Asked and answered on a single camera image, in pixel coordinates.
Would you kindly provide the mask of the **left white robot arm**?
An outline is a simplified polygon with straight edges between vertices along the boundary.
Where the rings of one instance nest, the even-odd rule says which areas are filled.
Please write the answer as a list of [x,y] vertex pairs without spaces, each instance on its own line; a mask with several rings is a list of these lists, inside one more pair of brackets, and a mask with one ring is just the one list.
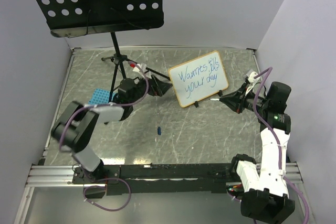
[[106,177],[103,161],[89,146],[97,124],[127,119],[133,106],[148,94],[161,97],[172,87],[155,75],[135,81],[126,78],[120,82],[112,101],[106,104],[81,104],[72,101],[51,128],[51,137],[57,140],[62,151],[70,152],[85,171],[85,177],[98,183]]

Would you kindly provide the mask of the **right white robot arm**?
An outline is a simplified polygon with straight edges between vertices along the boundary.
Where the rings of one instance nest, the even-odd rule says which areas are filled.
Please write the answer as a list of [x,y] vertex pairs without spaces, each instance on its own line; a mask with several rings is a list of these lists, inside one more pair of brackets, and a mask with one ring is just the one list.
[[230,94],[220,97],[220,102],[236,113],[253,110],[261,116],[262,141],[261,165],[246,154],[232,159],[229,175],[241,181],[241,189],[229,189],[233,199],[240,201],[240,211],[245,217],[265,223],[283,223],[295,210],[295,202],[289,199],[286,181],[286,151],[290,138],[291,118],[285,113],[291,87],[273,82],[264,98],[255,98],[253,84],[246,81]]

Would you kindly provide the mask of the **yellow framed whiteboard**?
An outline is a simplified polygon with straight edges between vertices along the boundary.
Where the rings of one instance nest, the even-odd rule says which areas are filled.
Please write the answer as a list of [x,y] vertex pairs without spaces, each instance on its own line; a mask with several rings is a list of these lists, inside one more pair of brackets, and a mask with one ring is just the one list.
[[217,50],[168,70],[180,107],[185,108],[229,87],[222,59]]

